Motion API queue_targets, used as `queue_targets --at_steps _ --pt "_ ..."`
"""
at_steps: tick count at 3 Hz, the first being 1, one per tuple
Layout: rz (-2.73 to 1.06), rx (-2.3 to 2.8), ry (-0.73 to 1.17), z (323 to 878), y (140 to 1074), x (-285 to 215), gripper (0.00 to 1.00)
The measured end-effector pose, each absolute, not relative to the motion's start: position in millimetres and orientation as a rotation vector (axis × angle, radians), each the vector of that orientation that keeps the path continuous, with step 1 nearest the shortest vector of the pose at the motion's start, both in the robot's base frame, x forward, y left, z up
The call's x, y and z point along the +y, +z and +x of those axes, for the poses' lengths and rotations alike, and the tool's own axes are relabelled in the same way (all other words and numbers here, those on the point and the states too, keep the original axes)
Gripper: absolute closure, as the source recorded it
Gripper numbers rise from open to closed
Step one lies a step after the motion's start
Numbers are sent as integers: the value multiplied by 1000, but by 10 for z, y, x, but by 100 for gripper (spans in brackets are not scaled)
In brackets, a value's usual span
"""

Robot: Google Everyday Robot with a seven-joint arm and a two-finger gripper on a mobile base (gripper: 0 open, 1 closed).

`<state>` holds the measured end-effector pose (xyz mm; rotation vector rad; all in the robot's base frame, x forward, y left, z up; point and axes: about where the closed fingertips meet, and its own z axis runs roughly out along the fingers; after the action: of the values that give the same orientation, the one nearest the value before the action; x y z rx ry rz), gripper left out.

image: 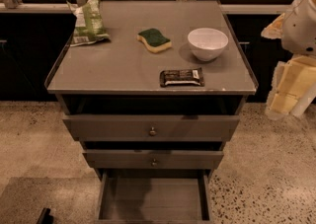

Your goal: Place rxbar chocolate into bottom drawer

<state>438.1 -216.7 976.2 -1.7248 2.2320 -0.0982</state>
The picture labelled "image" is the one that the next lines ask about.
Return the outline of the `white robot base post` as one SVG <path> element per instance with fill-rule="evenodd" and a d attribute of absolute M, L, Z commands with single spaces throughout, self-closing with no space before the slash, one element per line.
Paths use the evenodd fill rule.
<path fill-rule="evenodd" d="M 295 107 L 290 112 L 292 115 L 299 117 L 304 114 L 313 100 L 316 98 L 316 83 L 313 84 L 307 92 L 300 98 Z"/>

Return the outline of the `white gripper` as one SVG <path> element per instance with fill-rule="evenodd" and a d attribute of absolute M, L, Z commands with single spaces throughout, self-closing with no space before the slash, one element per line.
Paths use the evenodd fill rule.
<path fill-rule="evenodd" d="M 285 13 L 262 30 L 261 36 L 281 38 L 282 47 L 294 54 L 287 62 L 276 65 L 267 98 L 266 115 L 278 120 L 290 115 L 316 83 L 316 57 L 306 56 L 316 55 L 316 0 L 294 0 Z"/>

